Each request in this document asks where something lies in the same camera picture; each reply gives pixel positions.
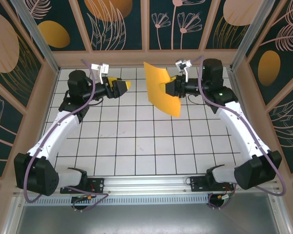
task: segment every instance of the leaf pattern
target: leaf pattern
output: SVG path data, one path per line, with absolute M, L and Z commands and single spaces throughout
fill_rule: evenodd
M 24 0 L 30 15 L 41 20 L 51 9 L 50 0 Z
M 126 42 L 126 26 L 122 13 L 115 9 L 111 2 L 109 2 L 111 13 L 102 0 L 97 0 L 97 4 L 90 0 L 89 4 L 95 15 L 103 19 L 99 20 L 87 13 L 92 25 L 91 45 L 93 48 L 95 50 L 122 50 Z

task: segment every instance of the white tile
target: white tile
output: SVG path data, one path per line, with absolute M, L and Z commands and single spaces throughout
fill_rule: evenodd
M 147 91 L 147 83 L 145 79 L 137 80 L 137 92 L 146 92 Z
M 157 155 L 175 154 L 172 137 L 156 137 L 155 138 L 155 153 Z
M 189 120 L 173 120 L 172 126 L 174 137 L 184 137 L 191 135 Z
M 122 80 L 136 79 L 136 68 L 122 68 Z
M 117 121 L 118 107 L 117 106 L 103 106 L 101 113 L 101 121 Z
M 155 121 L 155 136 L 156 137 L 171 137 L 172 136 L 172 125 L 171 121 Z
M 211 110 L 209 106 L 206 105 L 205 110 L 206 110 L 207 119 L 219 119 L 219 117 L 217 117 L 217 115 L 214 114 L 214 112 Z
M 99 138 L 97 156 L 116 154 L 116 138 Z
M 79 139 L 66 139 L 60 147 L 58 156 L 76 156 Z
M 196 174 L 194 155 L 176 155 L 177 174 Z
M 135 155 L 135 138 L 118 138 L 116 155 Z
M 209 136 L 194 136 L 193 138 L 194 152 L 196 154 L 213 153 Z
M 154 138 L 136 138 L 136 155 L 154 155 Z
M 189 78 L 198 78 L 197 67 L 190 67 L 188 70 Z
M 137 137 L 153 137 L 154 125 L 153 121 L 137 121 L 136 122 Z
M 81 138 L 95 138 L 99 134 L 99 122 L 83 122 Z
M 131 79 L 130 81 L 130 88 L 127 92 L 131 93 L 131 92 L 135 92 L 137 90 L 137 81 L 135 79 Z
M 118 120 L 129 121 L 136 119 L 136 107 L 135 106 L 120 106 Z
M 235 165 L 237 167 L 241 166 L 243 163 L 245 163 L 245 160 L 242 158 L 241 153 L 233 154 L 233 156 L 234 156 L 234 160 L 235 160 Z
M 90 70 L 88 68 L 83 68 L 83 69 L 77 69 L 77 70 L 82 70 L 86 73 L 87 77 L 90 77 Z
M 55 89 L 56 94 L 65 94 L 68 90 L 67 81 L 58 81 L 57 88 Z
M 227 128 L 222 120 L 209 119 L 208 122 L 209 122 L 209 132 L 211 136 L 228 135 Z
M 186 105 L 181 106 L 179 117 L 172 116 L 171 119 L 172 120 L 174 120 L 174 119 L 189 119 L 188 106 L 186 106 Z
M 198 95 L 198 96 L 190 95 L 189 97 L 187 97 L 187 104 L 188 105 L 196 105 L 196 104 L 204 104 L 204 102 L 203 102 L 203 98 L 201 95 Z
M 176 174 L 174 155 L 157 155 L 155 157 L 157 175 Z
M 116 176 L 135 175 L 135 156 L 117 156 L 115 175 Z
M 101 107 L 90 106 L 87 114 L 85 115 L 83 122 L 87 121 L 100 121 Z
M 118 106 L 119 105 L 119 98 L 104 98 L 104 101 L 102 102 L 102 106 Z
M 206 119 L 204 106 L 189 105 L 188 110 L 190 119 Z
M 56 171 L 65 170 L 69 167 L 75 167 L 76 157 L 58 157 L 55 164 Z
M 212 136 L 214 153 L 232 153 L 228 136 Z
M 137 93 L 137 106 L 149 106 L 152 105 L 148 100 L 147 92 Z
M 94 176 L 95 163 L 96 157 L 77 157 L 76 168 L 86 171 L 88 176 Z
M 154 120 L 171 120 L 171 116 L 154 107 Z
M 117 122 L 101 122 L 99 137 L 116 137 Z
M 135 121 L 120 121 L 118 122 L 117 137 L 135 137 L 136 122 Z
M 113 176 L 115 170 L 115 156 L 97 157 L 95 176 Z
M 53 122 L 55 118 L 57 117 L 57 114 L 59 112 L 58 108 L 50 108 L 49 116 L 48 116 L 48 122 Z
M 170 77 L 174 77 L 176 75 L 181 75 L 182 74 L 182 73 L 180 73 L 178 71 L 178 68 L 176 66 L 174 66 L 174 67 L 168 67 L 167 68 L 167 71 L 168 71 Z
M 59 77 L 59 80 L 68 80 L 69 79 L 69 74 L 72 72 L 72 71 L 75 71 L 76 69 L 61 69 L 60 71 L 60 77 Z
M 137 68 L 137 79 L 145 79 L 146 78 L 146 72 L 144 67 Z
M 209 126 L 207 120 L 190 120 L 193 136 L 209 136 Z
M 227 72 L 227 68 L 223 67 L 223 78 L 228 78 L 228 72 Z
M 80 139 L 77 156 L 95 156 L 97 153 L 97 144 L 97 138 Z
M 52 107 L 60 107 L 63 102 L 64 94 L 55 94 L 53 96 Z
M 229 79 L 224 79 L 224 86 L 231 88 L 231 83 Z
M 190 136 L 174 137 L 176 154 L 193 154 L 192 138 Z
M 154 175 L 155 156 L 136 156 L 136 174 Z
M 109 68 L 107 76 L 120 78 L 121 77 L 121 68 Z
M 233 154 L 215 154 L 216 165 L 235 166 Z
M 81 129 L 82 129 L 82 125 L 80 123 L 78 124 L 77 128 L 75 128 L 70 134 L 68 134 L 67 138 L 79 138 Z
M 153 106 L 137 106 L 137 120 L 153 120 Z
M 48 129 L 51 127 L 51 125 L 52 125 L 52 123 L 46 123 L 45 124 L 43 134 L 45 134 L 48 131 Z
M 230 143 L 231 143 L 231 147 L 232 147 L 232 151 L 234 153 L 239 153 L 240 149 L 238 147 L 237 141 L 235 140 L 235 138 L 233 136 L 229 136 L 230 138 Z
M 216 166 L 214 154 L 195 155 L 197 173 L 206 173 L 206 170 Z
M 136 93 L 135 92 L 124 93 L 119 98 L 119 105 L 120 106 L 135 106 L 136 105 Z
M 187 104 L 187 97 L 180 98 L 180 102 L 181 102 L 181 105 L 186 105 Z

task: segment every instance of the black grid line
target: black grid line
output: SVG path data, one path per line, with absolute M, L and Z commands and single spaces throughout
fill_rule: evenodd
M 81 128 L 80 128 L 79 140 L 78 140 L 78 144 L 77 144 L 77 152 L 76 152 L 76 160 L 75 160 L 74 168 L 76 168 L 76 162 L 77 162 L 77 155 L 78 155 L 79 143 L 80 143 L 80 139 L 81 139 L 81 135 L 82 135 L 82 130 L 83 130 L 83 122 L 81 122 L 80 124 L 81 124 Z
M 207 113 L 206 113 L 205 105 L 204 105 L 204 110 L 205 110 L 205 115 L 206 115 L 206 119 L 207 119 Z M 213 148 L 213 142 L 211 140 L 210 130 L 209 130 L 209 138 L 210 138 L 211 149 L 213 150 L 214 162 L 215 162 L 215 165 L 216 165 L 216 158 L 215 158 L 215 153 L 214 153 L 214 148 Z
M 231 153 L 199 153 L 199 154 L 194 154 L 194 155 L 227 155 L 227 154 L 231 154 Z M 169 156 L 172 154 L 150 154 L 150 155 L 137 155 L 137 156 Z M 193 153 L 188 153 L 188 154 L 175 154 L 175 155 L 193 155 Z M 117 157 L 127 157 L 127 156 L 136 156 L 136 155 L 117 155 Z M 76 156 L 58 156 L 58 157 L 76 157 Z M 95 157 L 95 155 L 89 156 L 89 155 L 84 155 L 84 156 L 77 156 L 77 157 Z M 115 155 L 98 155 L 98 157 L 115 157 Z
M 114 175 L 116 175 L 116 156 L 117 156 L 117 139 L 118 139 L 118 123 L 119 123 L 119 106 L 121 103 L 121 98 L 118 98 L 118 112 L 117 112 L 117 127 L 116 127 L 116 144 L 115 144 L 115 164 L 114 164 Z
M 154 121 L 154 106 L 153 106 L 153 136 L 154 136 L 154 162 L 155 162 L 155 174 L 156 174 L 156 155 L 155 155 L 155 121 Z
M 176 169 L 176 174 L 177 174 L 177 161 L 176 161 L 176 151 L 175 151 L 175 138 L 174 138 L 174 127 L 172 125 L 172 117 L 170 117 L 170 121 L 171 121 L 172 145 L 173 145 L 173 148 L 174 148 L 175 169 Z
M 231 151 L 232 151 L 233 161 L 234 161 L 234 164 L 236 165 L 235 158 L 234 158 L 234 154 L 235 154 L 235 153 L 233 152 L 233 148 L 232 148 L 231 140 L 230 140 L 230 137 L 229 137 L 228 128 L 226 128 L 226 130 L 227 130 L 227 133 L 228 133 L 228 138 L 229 138 L 230 148 L 231 148 Z
M 96 167 L 97 167 L 97 154 L 98 154 L 98 148 L 99 148 L 99 136 L 100 136 L 100 123 L 101 123 L 101 117 L 102 117 L 102 108 L 100 110 L 100 121 L 99 121 L 99 129 L 98 129 L 98 140 L 97 140 L 97 149 L 96 149 L 96 160 L 94 162 L 94 171 L 93 175 L 95 175 Z
M 189 109 L 188 109 L 188 100 L 187 100 L 187 97 L 184 97 L 184 98 L 186 99 L 186 102 L 187 102 L 187 111 L 188 111 L 188 117 L 189 117 L 190 134 L 191 134 L 192 148 L 193 148 L 193 153 L 194 153 L 194 155 L 193 155 L 194 156 L 194 164 L 195 164 L 195 171 L 197 173 L 196 158 L 195 158 L 194 143 L 193 143 L 193 135 L 192 135 L 191 121 L 190 121 L 190 113 L 189 113 Z
M 137 68 L 136 68 L 136 112 L 135 112 L 135 175 L 137 175 Z

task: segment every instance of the purple cable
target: purple cable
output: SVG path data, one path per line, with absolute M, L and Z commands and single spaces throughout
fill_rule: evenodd
M 234 193 L 235 193 L 235 189 L 236 189 L 236 184 L 234 184 L 234 188 L 233 188 L 233 191 L 232 191 L 233 195 L 234 195 Z M 213 195 L 213 193 L 210 193 L 210 194 L 209 194 L 209 197 L 208 197 L 208 199 L 207 199 L 207 202 L 208 202 L 207 204 L 208 204 L 208 206 L 209 206 L 210 208 L 212 208 L 212 209 L 219 209 L 219 210 L 221 210 L 221 209 L 225 208 L 226 206 L 228 206 L 228 205 L 230 204 L 231 200 L 232 200 L 232 197 L 230 197 L 229 200 L 226 202 L 225 205 L 223 205 L 223 206 L 221 206 L 221 207 L 217 207 L 217 206 L 215 206 L 214 204 L 212 204 L 212 203 L 210 202 L 210 198 L 211 198 L 212 195 Z
M 281 175 L 281 173 L 278 171 L 278 169 L 276 168 L 276 166 L 274 165 L 274 163 L 271 161 L 271 159 L 269 158 L 269 156 L 267 155 L 267 153 L 262 149 L 262 147 L 260 146 L 260 143 L 258 142 L 257 140 L 257 137 L 254 135 L 251 127 L 249 126 L 249 124 L 245 121 L 245 119 L 243 117 L 241 117 L 238 113 L 236 113 L 234 110 L 226 107 L 226 106 L 221 106 L 217 103 L 214 103 L 212 101 L 210 101 L 204 94 L 203 92 L 203 88 L 202 88 L 202 72 L 203 72 L 203 60 L 204 60 L 204 56 L 199 56 L 198 58 L 194 59 L 193 61 L 198 61 L 199 59 L 201 59 L 201 62 L 200 62 L 200 66 L 199 66 L 199 71 L 197 72 L 198 73 L 198 84 L 199 84 L 199 91 L 200 91 L 200 94 L 202 96 L 202 98 L 204 99 L 204 101 L 206 101 L 207 103 L 209 103 L 210 105 L 213 105 L 213 106 L 216 106 L 218 108 L 221 108 L 221 109 L 224 109 L 226 111 L 229 111 L 231 113 L 233 113 L 234 115 L 236 115 L 239 119 L 241 119 L 241 121 L 244 123 L 244 125 L 246 126 L 246 128 L 248 129 L 250 135 L 252 136 L 255 144 L 257 145 L 257 147 L 259 148 L 259 150 L 261 151 L 261 153 L 264 155 L 264 157 L 267 159 L 268 163 L 271 165 L 271 167 L 273 168 L 273 170 L 275 171 L 276 175 L 279 177 L 280 179 L 280 182 L 282 184 L 282 192 L 281 193 L 273 193 L 273 192 L 270 192 L 266 189 L 263 189 L 259 186 L 256 186 L 256 188 L 258 188 L 259 190 L 262 190 L 268 194 L 271 194 L 271 195 L 274 195 L 274 196 L 283 196 L 286 191 L 287 191 L 287 187 L 285 185 L 285 181 Z
M 96 82 L 95 82 L 95 76 L 94 76 L 94 73 L 91 69 L 91 64 L 88 63 L 87 61 L 83 60 L 82 59 L 82 62 L 84 63 L 84 65 L 87 66 L 87 68 L 90 70 L 90 73 L 91 73 L 91 76 L 92 76 L 92 92 L 91 92 L 91 96 L 89 98 L 89 100 L 83 105 L 81 106 L 80 108 L 78 108 L 77 110 L 67 114 L 66 116 L 64 116 L 63 118 L 61 118 L 57 124 L 55 124 L 51 130 L 47 133 L 47 135 L 45 136 L 45 138 L 43 139 L 43 141 L 41 142 L 40 144 L 40 147 L 37 149 L 37 151 L 34 153 L 33 157 L 31 158 L 31 160 L 29 161 L 28 163 L 28 166 L 26 168 L 26 172 L 25 172 L 25 177 L 24 177 L 24 186 L 23 186 L 23 189 L 24 189 L 24 197 L 25 197 L 25 200 L 28 202 L 28 203 L 34 203 L 35 201 L 37 201 L 40 197 L 41 197 L 41 194 L 39 194 L 35 199 L 33 200 L 30 200 L 28 198 L 28 194 L 27 194 L 27 181 L 28 181 L 28 175 L 29 175 L 29 171 L 30 171 L 30 168 L 31 166 L 33 165 L 33 162 L 35 160 L 35 158 L 37 157 L 37 155 L 39 154 L 40 150 L 41 150 L 41 147 L 44 146 L 44 144 L 46 143 L 46 141 L 48 140 L 48 138 L 51 136 L 51 134 L 53 133 L 53 131 L 57 128 L 57 126 L 59 126 L 67 117 L 79 112 L 80 110 L 82 110 L 83 108 L 85 108 L 89 102 L 92 101 L 92 98 L 94 96 L 94 92 L 95 92 L 95 88 L 96 88 Z
M 75 189 L 75 188 L 70 187 L 70 186 L 67 186 L 66 188 L 67 188 L 67 189 L 74 190 L 74 191 L 77 191 L 77 192 L 80 192 L 80 193 L 83 193 L 83 194 L 88 194 L 88 195 L 105 195 L 104 197 L 102 197 L 100 200 L 98 200 L 98 201 L 97 201 L 96 203 L 94 203 L 93 205 L 91 205 L 91 206 L 87 206 L 86 208 L 80 210 L 80 212 L 84 212 L 84 211 L 89 211 L 89 210 L 91 210 L 93 207 L 95 207 L 95 206 L 98 205 L 101 201 L 103 201 L 105 198 L 108 197 L 108 194 L 98 194 L 98 193 L 86 192 L 86 191 L 83 191 L 83 190 L 80 190 L 80 189 Z M 74 209 L 74 211 L 77 211 L 77 209 L 76 209 L 76 207 L 75 207 L 76 202 L 78 202 L 78 200 L 75 200 L 74 203 L 73 203 L 73 209 Z

